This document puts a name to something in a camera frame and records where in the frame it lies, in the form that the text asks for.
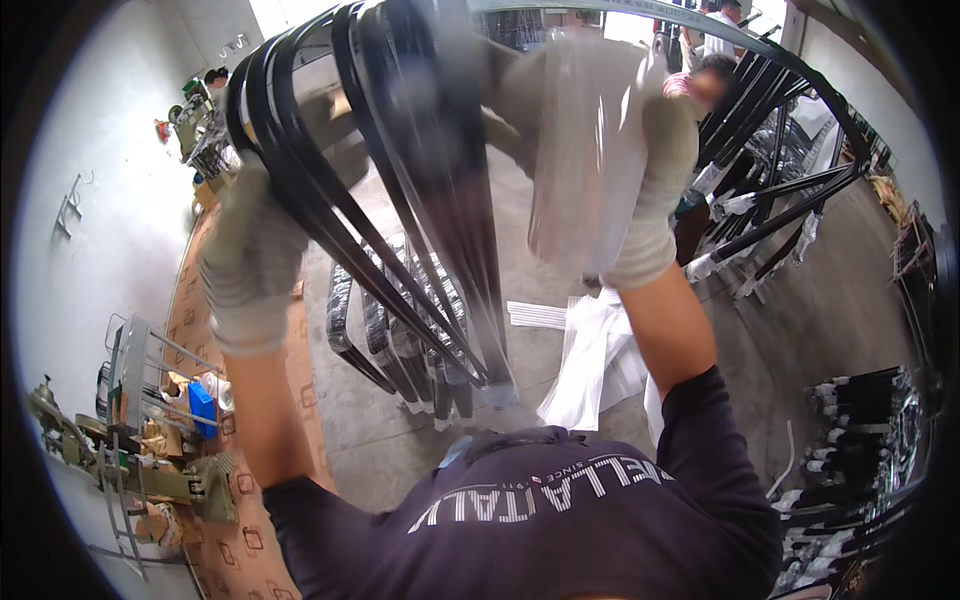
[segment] concrete floor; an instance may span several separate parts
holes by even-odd
[[[566,306],[568,296],[586,294],[577,277],[529,253],[532,183],[498,151],[490,149],[489,161],[504,300]],[[374,170],[352,192],[381,233],[401,231]],[[754,298],[734,304],[735,283],[725,284],[718,276],[694,286],[713,323],[718,365],[764,484],[772,483],[789,460],[786,420],[793,421],[798,460],[822,429],[804,400],[804,388],[835,375],[912,364],[899,301],[886,285],[895,236],[873,192],[859,181],[828,203],[803,266],[785,267],[763,287],[766,305]],[[327,456],[344,499],[370,511],[390,510],[463,431],[455,426],[437,432],[431,417],[396,408],[396,396],[384,394],[329,349],[324,327],[330,267],[325,252],[311,245],[304,299]],[[348,332],[366,351],[356,286],[351,306]],[[559,330],[507,325],[522,405],[509,414],[478,408],[478,424],[497,430],[533,424],[533,411],[557,375],[563,336]],[[656,456],[642,396],[601,414],[600,430],[591,435],[628,442]],[[800,477],[794,468],[784,485],[796,487]]]

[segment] person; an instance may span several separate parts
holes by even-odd
[[[712,112],[716,103],[727,93],[736,80],[733,71],[736,69],[736,60],[725,54],[711,54],[704,57],[700,66],[687,75],[676,73],[666,78],[663,83],[665,97],[689,97],[694,105],[691,110],[695,121],[702,121],[708,112]],[[696,127],[696,123],[687,125]],[[700,245],[700,238],[707,230],[710,219],[710,209],[706,203],[700,203],[691,208],[681,205],[675,213],[677,225],[674,227],[674,236],[677,239],[677,262],[685,266],[692,259]]]
[[[702,121],[708,112],[727,93],[736,77],[736,60],[724,54],[704,57],[690,73],[675,73],[663,82],[665,97],[687,96],[697,110],[697,121]]]
[[[543,62],[504,57],[485,103],[536,138]],[[533,120],[514,119],[527,108]],[[682,95],[645,105],[648,165],[620,256],[603,274],[660,392],[656,463],[561,427],[478,437],[378,515],[317,483],[283,348],[307,237],[244,153],[199,268],[240,448],[304,598],[767,596],[780,569],[779,516],[736,430],[710,323],[668,223],[697,153],[692,110]]]
[[[700,5],[700,8],[697,9],[697,12],[700,14],[710,14],[711,12],[716,12],[717,5],[710,0],[707,0]],[[680,52],[681,60],[683,61],[683,67],[681,71],[684,73],[689,73],[696,69],[700,65],[700,57],[697,56],[697,48],[704,45],[704,34],[693,30],[692,32],[686,28],[680,28]]]
[[[711,12],[707,15],[707,18],[715,19],[736,29],[736,24],[740,22],[742,16],[740,3],[736,0],[720,0],[718,4],[720,5],[720,11]],[[744,49],[735,47],[733,42],[726,41],[722,37],[706,34],[704,36],[704,58],[711,54],[725,54],[732,59],[739,59],[743,56]]]
[[[225,66],[219,69],[210,69],[206,72],[206,75],[204,75],[204,83],[210,89],[220,89],[227,85],[229,75],[230,73]]]

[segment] cardboard box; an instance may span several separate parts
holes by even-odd
[[[217,205],[217,195],[204,181],[193,192],[193,206],[199,204],[204,211],[210,211]]]

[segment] packaging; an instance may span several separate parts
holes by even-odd
[[[571,273],[605,273],[643,181],[642,112],[662,95],[665,58],[644,46],[555,30],[545,46],[543,115],[528,244]]]

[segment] white cotton glove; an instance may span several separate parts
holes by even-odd
[[[697,159],[695,112],[686,96],[657,98],[644,108],[647,168],[620,255],[612,271],[601,275],[606,285],[641,287],[662,275],[676,259],[670,215],[677,209]]]
[[[246,151],[241,157],[236,181],[218,195],[221,213],[199,260],[213,339],[234,356],[283,344],[290,292],[309,239],[270,195],[259,156]]]

